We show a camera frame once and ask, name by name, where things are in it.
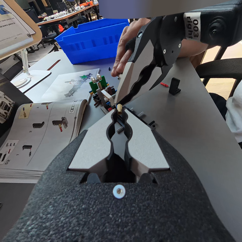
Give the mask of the person's right forearm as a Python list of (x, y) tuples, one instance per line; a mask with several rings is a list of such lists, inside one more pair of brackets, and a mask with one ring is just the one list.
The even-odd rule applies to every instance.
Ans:
[(208, 44), (197, 42), (194, 40), (183, 39), (181, 42), (181, 51), (178, 55), (179, 58), (196, 56), (207, 50)]

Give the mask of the long wooden table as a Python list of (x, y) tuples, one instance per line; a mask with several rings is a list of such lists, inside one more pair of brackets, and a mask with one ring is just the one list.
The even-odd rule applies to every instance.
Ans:
[(59, 32), (59, 28), (58, 28), (58, 23), (63, 21), (66, 21), (67, 24), (73, 24), (74, 28), (77, 28), (77, 20), (79, 18), (81, 18), (81, 13), (84, 13), (84, 15), (86, 16), (87, 22), (92, 22), (92, 17), (91, 17), (91, 12), (94, 10), (97, 19), (99, 20), (99, 13), (98, 13), (98, 7), (99, 4), (94, 4), (94, 5), (90, 5), (84, 9), (80, 9), (78, 11), (75, 11), (73, 13), (70, 14), (66, 14), (64, 16), (55, 18), (55, 19), (51, 19), (48, 21), (42, 21), (37, 23), (38, 26), (42, 26), (42, 25), (46, 25), (46, 26), (52, 26), (53, 30), (56, 32), (57, 35), (60, 35)]

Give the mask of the black mesh chair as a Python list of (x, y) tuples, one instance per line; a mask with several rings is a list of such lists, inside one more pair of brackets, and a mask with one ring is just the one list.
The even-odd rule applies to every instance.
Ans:
[(203, 78), (204, 86), (211, 78), (233, 78), (235, 84), (242, 79), (242, 58), (222, 59), (229, 47), (220, 47), (215, 59), (198, 65), (195, 70), (200, 78)]

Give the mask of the dark lego set box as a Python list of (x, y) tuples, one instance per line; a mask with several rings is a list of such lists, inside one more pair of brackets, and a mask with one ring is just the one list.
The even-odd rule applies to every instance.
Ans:
[(0, 74), (0, 137), (12, 126), (17, 109), (32, 101)]

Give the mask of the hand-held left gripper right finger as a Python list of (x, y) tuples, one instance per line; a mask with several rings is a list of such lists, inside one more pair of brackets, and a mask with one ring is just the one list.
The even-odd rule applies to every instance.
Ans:
[(125, 143), (124, 160), (127, 169), (137, 177), (153, 171), (169, 170), (170, 166), (151, 129), (128, 109), (123, 109)]

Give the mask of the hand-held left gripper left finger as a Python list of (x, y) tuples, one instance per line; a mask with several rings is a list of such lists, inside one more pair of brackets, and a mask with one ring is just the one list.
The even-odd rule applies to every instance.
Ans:
[(114, 154), (111, 138), (115, 134), (115, 123), (116, 109), (112, 109), (89, 127), (68, 169), (96, 173), (103, 180), (110, 158)]

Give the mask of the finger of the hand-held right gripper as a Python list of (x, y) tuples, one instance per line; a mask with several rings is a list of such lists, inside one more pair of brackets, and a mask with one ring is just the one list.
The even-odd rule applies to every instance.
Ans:
[(155, 67), (153, 70), (151, 70), (151, 66), (149, 66), (142, 70), (138, 81), (134, 83), (130, 92), (124, 98), (122, 98), (121, 104), (126, 105), (157, 86), (161, 76), (162, 70), (159, 67)]
[(115, 104), (121, 104), (122, 98), (124, 98), (130, 92), (134, 83), (138, 81), (142, 70), (149, 66), (151, 66), (151, 70), (157, 67), (155, 64), (152, 64), (153, 51), (153, 44), (151, 40), (149, 40), (136, 62), (126, 63), (116, 92), (116, 97), (114, 101)]

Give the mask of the dark red tape strip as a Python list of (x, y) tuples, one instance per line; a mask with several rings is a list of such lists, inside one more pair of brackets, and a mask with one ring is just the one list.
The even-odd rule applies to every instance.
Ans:
[(58, 59), (53, 65), (51, 65), (51, 66), (47, 69), (47, 71), (50, 71), (50, 70), (51, 70), (55, 65), (57, 65), (60, 61), (61, 61), (61, 60)]

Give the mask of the black angled lego beam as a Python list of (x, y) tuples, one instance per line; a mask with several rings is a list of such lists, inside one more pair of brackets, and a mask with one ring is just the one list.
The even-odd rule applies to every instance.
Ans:
[(170, 87), (169, 87), (169, 93), (171, 95), (176, 95), (178, 93), (180, 93), (181, 89), (179, 89), (179, 84), (180, 84), (180, 80), (177, 78), (172, 78), (171, 79), (171, 83), (170, 83)]

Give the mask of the partly built lego truck chassis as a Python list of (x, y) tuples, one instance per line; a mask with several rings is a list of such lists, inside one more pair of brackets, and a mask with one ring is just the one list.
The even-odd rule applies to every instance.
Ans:
[[(105, 77), (97, 74), (96, 77), (91, 77), (91, 81), (89, 82), (91, 90), (89, 91), (90, 95), (94, 100), (94, 106), (102, 104), (101, 110), (108, 114), (109, 111), (114, 109), (114, 99), (116, 97), (116, 92), (114, 86), (110, 86), (109, 83), (106, 82)], [(129, 111), (138, 117), (134, 113), (134, 109), (130, 108)], [(118, 115), (117, 117), (118, 124), (124, 128), (122, 115)], [(155, 121), (152, 121), (148, 124), (153, 129), (156, 129)]]

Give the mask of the blue plastic bin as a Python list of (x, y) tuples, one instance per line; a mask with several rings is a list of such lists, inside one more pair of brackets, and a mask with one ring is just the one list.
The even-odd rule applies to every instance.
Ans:
[(100, 19), (70, 27), (55, 38), (72, 64), (116, 57), (128, 19)]

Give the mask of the white printed sheet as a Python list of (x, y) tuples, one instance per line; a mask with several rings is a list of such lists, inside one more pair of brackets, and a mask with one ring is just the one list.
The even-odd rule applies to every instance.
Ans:
[(31, 43), (34, 33), (5, 1), (0, 1), (0, 55)]

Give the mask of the closed lego instruction booklet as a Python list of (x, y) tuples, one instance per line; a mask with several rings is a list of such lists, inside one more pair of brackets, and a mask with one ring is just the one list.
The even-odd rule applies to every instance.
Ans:
[(91, 87), (89, 82), (91, 77), (96, 77), (100, 69), (67, 73), (58, 75), (51, 86), (47, 89), (40, 101), (64, 101), (80, 100), (89, 101)]

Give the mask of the black office chair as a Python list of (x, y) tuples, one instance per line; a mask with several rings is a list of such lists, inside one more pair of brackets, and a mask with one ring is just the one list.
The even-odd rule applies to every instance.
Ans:
[(58, 42), (55, 40), (55, 38), (57, 37), (57, 34), (54, 33), (48, 33), (47, 32), (47, 28), (44, 25), (38, 26), (41, 30), (42, 33), (42, 39), (39, 42), (39, 44), (37, 44), (37, 49), (39, 50), (39, 45), (42, 45), (44, 48), (44, 44), (48, 44), (48, 45), (53, 45), (53, 48), (49, 51), (49, 53), (51, 53), (52, 51), (56, 52), (59, 51), (60, 49), (62, 49)]

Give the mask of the person's right hand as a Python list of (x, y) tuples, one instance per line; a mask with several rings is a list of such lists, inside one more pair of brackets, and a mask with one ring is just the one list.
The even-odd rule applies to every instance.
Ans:
[(123, 29), (121, 34), (118, 47), (116, 59), (111, 71), (112, 77), (117, 77), (119, 74), (123, 73), (126, 63), (132, 55), (132, 50), (126, 50), (125, 46), (128, 41), (136, 37), (140, 28), (150, 22), (150, 19), (140, 18), (137, 21), (133, 21), (129, 26)]

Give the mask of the open lego instruction booklet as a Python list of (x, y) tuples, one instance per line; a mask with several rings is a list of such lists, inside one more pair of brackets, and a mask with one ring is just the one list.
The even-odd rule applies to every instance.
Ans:
[(1, 183), (36, 183), (78, 135), (86, 99), (21, 105), (1, 138)]

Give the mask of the wooden document stand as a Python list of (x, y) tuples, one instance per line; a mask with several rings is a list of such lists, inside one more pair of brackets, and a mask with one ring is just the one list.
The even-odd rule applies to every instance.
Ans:
[(0, 59), (4, 59), (8, 56), (16, 54), (17, 52), (21, 52), (22, 56), (22, 66), (23, 72), (16, 78), (14, 78), (11, 83), (20, 89), (21, 92), (25, 93), (37, 83), (45, 79), (47, 76), (51, 74), (51, 71), (47, 70), (29, 70), (28, 58), (27, 58), (27, 48), (31, 47), (34, 44), (38, 44), (42, 39), (42, 33), (37, 24), (23, 11), (23, 9), (12, 0), (5, 0), (5, 2), (19, 15), (19, 17), (30, 26), (35, 33), (31, 34), (33, 37), (33, 41), (29, 44), (26, 44), (20, 48), (13, 50), (12, 52), (8, 52), (5, 55), (0, 55)]

